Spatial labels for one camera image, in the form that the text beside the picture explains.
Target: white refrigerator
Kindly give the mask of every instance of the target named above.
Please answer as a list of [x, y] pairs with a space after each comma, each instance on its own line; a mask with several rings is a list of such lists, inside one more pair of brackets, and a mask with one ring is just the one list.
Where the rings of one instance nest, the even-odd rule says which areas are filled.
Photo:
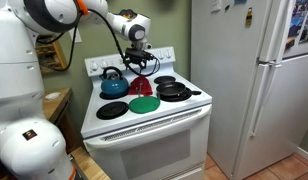
[[213, 97], [208, 153], [243, 179], [308, 128], [308, 0], [193, 0], [191, 81]]

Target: floor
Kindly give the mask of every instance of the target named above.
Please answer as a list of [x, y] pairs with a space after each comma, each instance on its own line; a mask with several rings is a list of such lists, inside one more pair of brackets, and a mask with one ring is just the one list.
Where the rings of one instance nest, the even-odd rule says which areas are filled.
[[[228, 180], [213, 159], [207, 155], [205, 180]], [[308, 180], [308, 160], [293, 154], [249, 177], [245, 180]]]

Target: kettle handle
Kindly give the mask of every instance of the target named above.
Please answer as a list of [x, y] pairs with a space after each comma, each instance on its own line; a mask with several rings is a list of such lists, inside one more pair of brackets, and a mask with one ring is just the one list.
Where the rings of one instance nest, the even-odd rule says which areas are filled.
[[122, 76], [123, 76], [122, 72], [121, 72], [117, 67], [114, 67], [114, 66], [109, 66], [109, 67], [107, 67], [107, 68], [104, 69], [103, 75], [102, 75], [104, 79], [107, 78], [107, 74], [106, 74], [106, 73], [107, 73], [107, 71], [110, 70], [110, 69], [116, 71], [116, 72], [118, 73], [118, 75], [120, 76], [120, 79], [123, 79], [123, 78], [122, 78]]

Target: black frying pan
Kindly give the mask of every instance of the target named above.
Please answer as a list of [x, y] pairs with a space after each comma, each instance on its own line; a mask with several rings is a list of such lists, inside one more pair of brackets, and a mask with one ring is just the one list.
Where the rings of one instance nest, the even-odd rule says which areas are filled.
[[200, 95], [200, 91], [185, 91], [186, 86], [180, 82], [164, 82], [156, 87], [157, 93], [163, 96], [178, 96], [181, 93], [190, 93], [191, 95]]

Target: blue kettle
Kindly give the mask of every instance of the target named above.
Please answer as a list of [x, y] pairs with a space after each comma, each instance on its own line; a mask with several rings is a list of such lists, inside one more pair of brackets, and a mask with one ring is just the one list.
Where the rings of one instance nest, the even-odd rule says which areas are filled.
[[[108, 75], [108, 70], [114, 70], [116, 73]], [[108, 96], [118, 96], [128, 91], [128, 82], [126, 78], [123, 77], [122, 72], [114, 66], [105, 68], [100, 78], [102, 79], [102, 92]]]

